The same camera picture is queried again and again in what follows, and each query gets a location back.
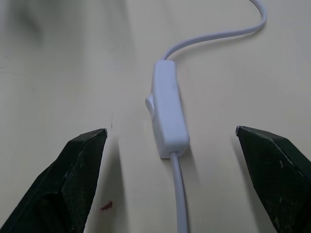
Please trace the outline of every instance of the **red speck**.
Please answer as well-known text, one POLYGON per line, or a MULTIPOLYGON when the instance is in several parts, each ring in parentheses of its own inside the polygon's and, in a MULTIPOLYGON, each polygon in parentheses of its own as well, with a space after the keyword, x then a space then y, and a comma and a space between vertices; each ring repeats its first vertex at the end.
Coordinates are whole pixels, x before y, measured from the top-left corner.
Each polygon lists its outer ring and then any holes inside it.
POLYGON ((112 201, 108 201, 108 204, 107 205, 104 205, 103 207, 99 208, 100 210, 107 210, 107 209, 110 209, 112 208, 112 204, 113 202, 112 201))

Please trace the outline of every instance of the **cable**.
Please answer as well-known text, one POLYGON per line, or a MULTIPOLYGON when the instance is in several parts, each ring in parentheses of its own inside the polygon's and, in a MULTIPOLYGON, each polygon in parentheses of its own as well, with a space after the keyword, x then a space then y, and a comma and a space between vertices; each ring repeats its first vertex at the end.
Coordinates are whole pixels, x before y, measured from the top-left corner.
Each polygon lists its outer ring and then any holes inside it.
POLYGON ((180 50, 186 46, 189 46, 189 45, 193 45, 193 44, 204 42, 204 41, 217 40, 217 39, 228 38, 228 37, 245 35, 245 34, 257 32, 260 28, 262 28, 264 26, 264 24, 267 21, 267 11, 266 11, 266 8, 264 7, 264 5, 259 0, 250 0, 250 1, 260 11, 261 22, 259 25, 255 26, 255 27, 251 27, 251 28, 245 28, 242 30, 202 35, 202 36, 198 36, 198 37, 195 37, 195 38, 192 38, 189 40, 184 40, 184 41, 174 45, 169 50, 167 50, 167 52, 162 57, 162 60, 167 60, 169 58, 169 56, 171 56, 174 52, 176 52, 177 50, 180 50))
POLYGON ((177 232, 187 233, 188 227, 187 227, 187 212, 186 212, 184 186, 183 186, 183 180, 181 178, 178 157, 175 152, 171 154, 171 163, 173 167, 175 195, 176 195, 177 232))

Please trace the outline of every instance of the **white power cord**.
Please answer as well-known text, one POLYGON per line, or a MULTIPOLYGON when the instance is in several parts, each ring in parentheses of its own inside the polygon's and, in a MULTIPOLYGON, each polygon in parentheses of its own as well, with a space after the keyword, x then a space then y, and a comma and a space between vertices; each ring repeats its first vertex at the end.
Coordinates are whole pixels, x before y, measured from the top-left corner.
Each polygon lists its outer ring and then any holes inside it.
POLYGON ((266 11, 266 8, 264 7, 264 5, 259 0, 250 0, 250 1, 260 11, 260 14, 261 14, 260 24, 258 24, 255 27, 245 28, 242 30, 202 35, 202 36, 198 36, 198 37, 195 37, 192 39, 184 40, 184 41, 174 45, 169 50, 167 50, 167 52, 162 57, 162 60, 167 60, 169 58, 169 56, 171 56, 174 52, 176 52, 177 50, 180 50, 186 46, 189 46, 189 45, 193 45, 193 44, 205 42, 205 41, 210 41, 210 40, 217 40, 217 39, 234 37, 234 36, 239 36, 239 35, 246 35, 246 34, 257 32, 260 28, 262 28, 264 26, 264 24, 267 21, 267 11, 266 11))
POLYGON ((188 232, 187 211, 186 211, 184 186, 183 186, 183 180, 181 178, 181 171, 179 167, 178 157, 175 152, 171 154, 171 163, 173 167, 175 195, 176 195, 177 232, 187 233, 188 232))
POLYGON ((238 31, 202 35, 182 41, 171 47, 154 67, 152 93, 146 98, 146 105, 151 115, 159 156, 162 159, 170 158, 172 162, 178 233, 188 232, 186 202, 178 157, 182 156, 189 146, 190 138, 180 102, 176 65, 175 62, 167 61, 167 59, 172 53, 189 45, 257 32, 267 21, 267 11, 259 0, 250 1, 260 11, 261 22, 259 25, 238 31))

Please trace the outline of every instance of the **scuff mark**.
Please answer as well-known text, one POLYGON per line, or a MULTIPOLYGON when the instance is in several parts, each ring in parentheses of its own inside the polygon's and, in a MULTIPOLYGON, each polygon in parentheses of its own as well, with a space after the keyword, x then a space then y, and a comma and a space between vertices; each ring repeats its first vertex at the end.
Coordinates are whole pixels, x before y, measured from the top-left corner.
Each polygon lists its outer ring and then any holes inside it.
POLYGON ((279 223, 279 221, 278 221, 277 216, 276 216, 276 218, 275 218, 275 222, 276 222, 277 229, 279 230, 279 229, 280 229, 280 223, 279 223))
POLYGON ((112 126, 113 116, 114 116, 114 112, 112 112, 112 114, 111 114, 111 131, 112 131, 112 128, 113 128, 113 126, 112 126))

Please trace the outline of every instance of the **white table surface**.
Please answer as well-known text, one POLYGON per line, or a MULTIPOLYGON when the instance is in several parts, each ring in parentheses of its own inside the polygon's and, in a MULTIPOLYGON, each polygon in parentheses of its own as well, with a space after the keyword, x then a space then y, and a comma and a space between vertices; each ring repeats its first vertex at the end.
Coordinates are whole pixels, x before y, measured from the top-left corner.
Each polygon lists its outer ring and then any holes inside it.
MULTIPOLYGON (((263 0, 256 35, 174 54, 191 149, 180 159, 192 233, 275 233, 237 125, 311 158, 311 1, 263 0)), ((173 176, 145 107, 174 43, 255 25, 248 0, 0 0, 0 225, 65 144, 107 128, 86 233, 176 232, 173 176), (99 206, 114 202, 110 211, 99 206)))

